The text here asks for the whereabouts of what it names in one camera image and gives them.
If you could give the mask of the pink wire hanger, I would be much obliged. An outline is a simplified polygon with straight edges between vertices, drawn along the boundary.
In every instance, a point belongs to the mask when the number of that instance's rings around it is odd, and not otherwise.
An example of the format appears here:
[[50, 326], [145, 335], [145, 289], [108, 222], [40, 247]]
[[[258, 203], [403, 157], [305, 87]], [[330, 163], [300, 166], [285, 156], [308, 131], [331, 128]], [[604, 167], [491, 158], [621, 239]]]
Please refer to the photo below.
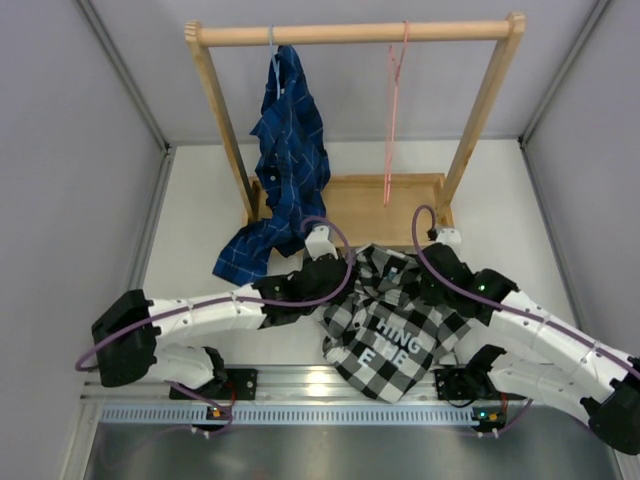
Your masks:
[[410, 22], [403, 22], [403, 38], [402, 48], [399, 54], [393, 44], [388, 47], [388, 79], [387, 79], [387, 107], [388, 115], [386, 121], [386, 137], [385, 137], [385, 157], [384, 157], [384, 175], [383, 175], [383, 206], [387, 207], [390, 203], [392, 189], [392, 162], [394, 158], [398, 102], [399, 102], [399, 83], [402, 73], [402, 67], [406, 55], [407, 46], [410, 37]]

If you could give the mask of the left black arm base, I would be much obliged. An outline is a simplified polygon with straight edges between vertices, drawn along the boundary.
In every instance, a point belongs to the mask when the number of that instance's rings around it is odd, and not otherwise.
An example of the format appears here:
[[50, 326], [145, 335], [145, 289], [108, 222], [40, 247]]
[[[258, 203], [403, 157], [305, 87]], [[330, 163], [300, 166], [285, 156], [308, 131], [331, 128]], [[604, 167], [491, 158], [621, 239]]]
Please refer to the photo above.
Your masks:
[[212, 360], [213, 379], [204, 387], [204, 396], [213, 400], [252, 401], [256, 398], [258, 372], [252, 368], [227, 368], [216, 349], [207, 347]]

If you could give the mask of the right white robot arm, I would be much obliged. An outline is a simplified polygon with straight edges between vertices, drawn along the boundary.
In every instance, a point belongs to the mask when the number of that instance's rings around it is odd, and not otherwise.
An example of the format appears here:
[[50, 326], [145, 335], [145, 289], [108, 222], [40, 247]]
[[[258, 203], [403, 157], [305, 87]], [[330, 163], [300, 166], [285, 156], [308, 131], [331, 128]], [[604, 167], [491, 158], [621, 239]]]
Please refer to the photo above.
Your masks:
[[417, 253], [423, 288], [437, 305], [516, 340], [542, 358], [503, 352], [488, 365], [493, 386], [564, 411], [614, 450], [639, 452], [639, 360], [594, 340], [491, 269], [472, 271], [434, 243]]

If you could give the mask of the black white checkered shirt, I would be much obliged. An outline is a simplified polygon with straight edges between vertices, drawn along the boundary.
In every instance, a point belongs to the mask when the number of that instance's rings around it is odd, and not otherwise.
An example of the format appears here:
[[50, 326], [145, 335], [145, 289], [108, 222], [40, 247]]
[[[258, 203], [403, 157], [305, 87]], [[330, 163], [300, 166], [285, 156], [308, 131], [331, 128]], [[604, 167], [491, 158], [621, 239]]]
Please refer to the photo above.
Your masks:
[[316, 312], [324, 359], [366, 397], [398, 402], [471, 330], [469, 320], [420, 297], [421, 269], [377, 245], [355, 255], [352, 293]]

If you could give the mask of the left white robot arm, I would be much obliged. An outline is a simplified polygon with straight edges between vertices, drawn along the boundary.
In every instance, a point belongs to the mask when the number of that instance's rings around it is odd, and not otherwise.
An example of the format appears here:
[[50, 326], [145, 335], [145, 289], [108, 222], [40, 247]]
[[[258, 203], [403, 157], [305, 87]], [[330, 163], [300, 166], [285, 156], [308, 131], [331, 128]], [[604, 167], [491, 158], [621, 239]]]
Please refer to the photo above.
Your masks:
[[153, 300], [141, 289], [127, 291], [91, 327], [100, 382], [118, 388], [152, 379], [211, 397], [227, 381], [223, 359], [191, 340], [293, 324], [349, 294], [350, 276], [346, 259], [326, 254], [222, 294]]

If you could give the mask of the blue plaid shirt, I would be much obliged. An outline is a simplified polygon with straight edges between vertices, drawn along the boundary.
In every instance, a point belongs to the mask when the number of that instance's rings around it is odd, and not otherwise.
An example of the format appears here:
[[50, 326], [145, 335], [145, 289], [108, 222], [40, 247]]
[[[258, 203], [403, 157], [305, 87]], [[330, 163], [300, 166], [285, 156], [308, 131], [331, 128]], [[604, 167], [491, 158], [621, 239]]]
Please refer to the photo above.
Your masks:
[[280, 46], [282, 94], [276, 99], [272, 66], [251, 134], [259, 140], [255, 168], [271, 216], [241, 228], [220, 252], [212, 274], [234, 285], [267, 274], [273, 250], [289, 257], [304, 248], [302, 221], [326, 215], [322, 191], [331, 171], [324, 147], [324, 126], [310, 93], [300, 58], [292, 46]]

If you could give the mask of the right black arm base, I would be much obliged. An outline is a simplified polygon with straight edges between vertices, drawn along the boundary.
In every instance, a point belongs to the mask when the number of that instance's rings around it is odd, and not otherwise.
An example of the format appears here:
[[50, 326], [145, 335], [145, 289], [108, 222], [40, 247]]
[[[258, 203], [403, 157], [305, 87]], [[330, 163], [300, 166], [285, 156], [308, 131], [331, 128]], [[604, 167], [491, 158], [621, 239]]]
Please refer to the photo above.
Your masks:
[[444, 367], [435, 370], [435, 385], [439, 400], [451, 404], [463, 401], [458, 408], [477, 400], [499, 400], [501, 393], [495, 388], [488, 373], [495, 360], [506, 351], [498, 346], [485, 345], [464, 366]]

